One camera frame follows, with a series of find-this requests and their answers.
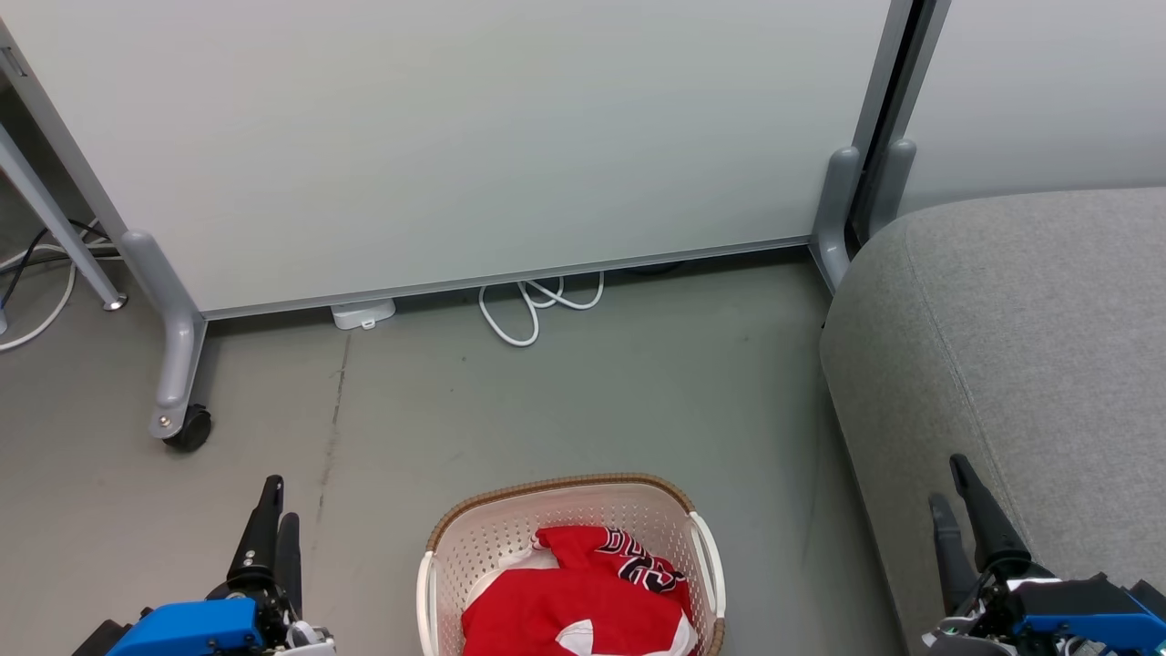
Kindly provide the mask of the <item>grey partition foot with caster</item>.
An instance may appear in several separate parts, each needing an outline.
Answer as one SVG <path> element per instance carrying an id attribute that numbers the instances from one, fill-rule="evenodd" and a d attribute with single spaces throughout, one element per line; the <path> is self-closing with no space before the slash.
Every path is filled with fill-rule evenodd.
<path id="1" fill-rule="evenodd" d="M 120 238 L 119 249 L 163 325 L 164 350 L 149 423 L 150 435 L 163 443 L 166 437 L 180 431 L 187 407 L 199 404 L 191 402 L 191 396 L 208 336 L 208 320 L 154 237 L 128 230 Z"/>

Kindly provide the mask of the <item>grey fabric sofa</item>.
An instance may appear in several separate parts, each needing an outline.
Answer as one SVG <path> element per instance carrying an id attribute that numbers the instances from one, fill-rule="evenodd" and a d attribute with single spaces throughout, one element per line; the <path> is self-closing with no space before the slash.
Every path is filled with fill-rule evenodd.
<path id="1" fill-rule="evenodd" d="M 909 656 L 963 454 L 1038 564 L 1166 593 L 1166 186 L 936 205 L 854 256 L 820 343 Z"/>

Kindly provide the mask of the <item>narrow white partition panel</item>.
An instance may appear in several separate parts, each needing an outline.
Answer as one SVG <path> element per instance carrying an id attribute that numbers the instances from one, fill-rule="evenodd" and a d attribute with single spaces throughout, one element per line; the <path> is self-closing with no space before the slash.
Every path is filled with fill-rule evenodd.
<path id="1" fill-rule="evenodd" d="M 951 0 L 899 210 L 1166 186 L 1166 0 Z"/>

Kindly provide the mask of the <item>large white partition panel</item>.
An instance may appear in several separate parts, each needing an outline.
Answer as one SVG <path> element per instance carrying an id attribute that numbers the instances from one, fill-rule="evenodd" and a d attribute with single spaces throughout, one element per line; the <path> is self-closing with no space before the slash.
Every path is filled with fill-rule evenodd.
<path id="1" fill-rule="evenodd" d="M 895 0 L 0 0 L 208 315 L 812 232 Z"/>

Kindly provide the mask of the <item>grey metal table leg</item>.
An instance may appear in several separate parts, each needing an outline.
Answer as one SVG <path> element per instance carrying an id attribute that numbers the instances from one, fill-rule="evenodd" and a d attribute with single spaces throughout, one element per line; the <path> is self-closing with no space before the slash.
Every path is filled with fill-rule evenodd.
<path id="1" fill-rule="evenodd" d="M 120 310 L 128 303 L 128 296 L 117 290 L 108 276 L 103 271 L 96 258 L 92 256 L 87 245 L 75 231 L 76 224 L 64 216 L 59 205 L 47 191 L 43 183 L 29 162 L 24 158 L 24 153 L 17 149 L 17 144 L 10 137 L 3 125 L 0 124 L 0 171 L 22 196 L 24 203 L 36 213 L 38 220 L 43 223 L 43 231 L 47 235 L 54 237 L 66 256 L 72 261 L 87 283 L 93 288 L 103 302 L 106 312 Z"/>

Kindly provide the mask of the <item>red jersey with black number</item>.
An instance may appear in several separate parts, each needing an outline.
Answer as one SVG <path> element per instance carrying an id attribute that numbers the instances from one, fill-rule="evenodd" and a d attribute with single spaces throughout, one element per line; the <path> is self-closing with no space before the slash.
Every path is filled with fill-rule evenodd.
<path id="1" fill-rule="evenodd" d="M 670 560 L 654 556 L 628 531 L 600 525 L 541 528 L 531 538 L 535 549 L 557 558 L 559 567 L 595 570 L 677 602 L 691 615 L 689 579 Z"/>

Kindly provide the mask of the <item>white power adapter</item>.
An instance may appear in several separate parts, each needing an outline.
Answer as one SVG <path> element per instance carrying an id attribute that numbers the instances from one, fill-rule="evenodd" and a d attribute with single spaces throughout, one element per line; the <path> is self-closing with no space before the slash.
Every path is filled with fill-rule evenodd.
<path id="1" fill-rule="evenodd" d="M 373 302 L 333 304 L 330 310 L 332 310 L 333 325 L 340 331 L 354 331 L 354 329 L 371 331 L 377 323 L 382 323 L 396 313 L 396 304 L 391 298 L 373 299 Z"/>

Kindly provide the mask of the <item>white plastic laundry basket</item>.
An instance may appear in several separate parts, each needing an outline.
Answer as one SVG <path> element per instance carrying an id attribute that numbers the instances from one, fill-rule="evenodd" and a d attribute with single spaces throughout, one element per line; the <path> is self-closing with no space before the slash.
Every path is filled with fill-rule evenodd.
<path id="1" fill-rule="evenodd" d="M 626 530 L 651 556 L 689 578 L 696 656 L 721 656 L 726 585 L 711 529 L 683 491 L 644 473 L 560 477 L 468 498 L 440 520 L 419 566 L 415 606 L 424 656 L 461 656 L 461 615 L 471 588 L 504 557 L 529 546 L 538 528 Z"/>

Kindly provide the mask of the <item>red garment with white stripes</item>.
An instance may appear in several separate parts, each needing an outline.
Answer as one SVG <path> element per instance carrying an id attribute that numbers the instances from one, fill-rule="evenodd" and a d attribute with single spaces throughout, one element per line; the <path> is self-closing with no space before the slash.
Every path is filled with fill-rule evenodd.
<path id="1" fill-rule="evenodd" d="M 504 570 L 462 627 L 462 656 L 691 656 L 698 644 L 675 600 L 595 570 Z"/>

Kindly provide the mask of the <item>black caster wheel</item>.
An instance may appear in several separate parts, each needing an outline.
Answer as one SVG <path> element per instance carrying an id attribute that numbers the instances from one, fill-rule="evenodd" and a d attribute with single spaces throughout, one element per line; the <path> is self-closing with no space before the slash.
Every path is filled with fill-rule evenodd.
<path id="1" fill-rule="evenodd" d="M 208 437 L 213 429 L 212 415 L 208 407 L 191 404 L 187 407 L 183 425 L 174 436 L 166 437 L 163 443 L 171 451 L 180 453 L 194 453 L 208 444 Z"/>

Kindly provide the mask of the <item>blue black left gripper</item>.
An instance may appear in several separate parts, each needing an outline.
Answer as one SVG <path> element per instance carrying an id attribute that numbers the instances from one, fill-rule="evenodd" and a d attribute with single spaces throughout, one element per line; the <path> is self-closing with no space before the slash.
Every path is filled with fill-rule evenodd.
<path id="1" fill-rule="evenodd" d="M 72 656 L 336 656 L 332 633 L 303 621 L 301 522 L 296 512 L 282 519 L 283 487 L 266 477 L 229 584 L 145 608 L 135 623 L 104 621 Z"/>

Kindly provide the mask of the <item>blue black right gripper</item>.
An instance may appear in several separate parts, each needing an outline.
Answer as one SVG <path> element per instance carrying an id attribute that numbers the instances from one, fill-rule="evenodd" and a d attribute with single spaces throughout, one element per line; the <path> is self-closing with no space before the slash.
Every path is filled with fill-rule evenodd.
<path id="1" fill-rule="evenodd" d="M 950 457 L 975 541 L 975 571 L 958 520 L 929 495 L 937 581 L 946 616 L 926 656 L 1166 656 L 1166 595 L 1149 581 L 1124 587 L 1103 573 L 1061 579 L 1032 567 L 1007 514 L 965 454 Z"/>

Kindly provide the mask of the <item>short grey partition foot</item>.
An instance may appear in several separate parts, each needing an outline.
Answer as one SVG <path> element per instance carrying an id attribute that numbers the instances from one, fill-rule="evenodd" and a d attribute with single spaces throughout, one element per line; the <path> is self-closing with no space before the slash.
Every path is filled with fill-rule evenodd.
<path id="1" fill-rule="evenodd" d="M 899 137 L 887 146 L 874 171 L 874 182 L 870 192 L 869 211 L 865 224 L 868 240 L 877 235 L 899 216 L 902 195 L 906 190 L 913 162 L 915 162 L 916 144 L 909 137 Z"/>
<path id="2" fill-rule="evenodd" d="M 858 147 L 842 147 L 833 153 L 813 219 L 809 251 L 830 295 L 836 292 L 850 264 L 845 225 L 863 162 Z"/>

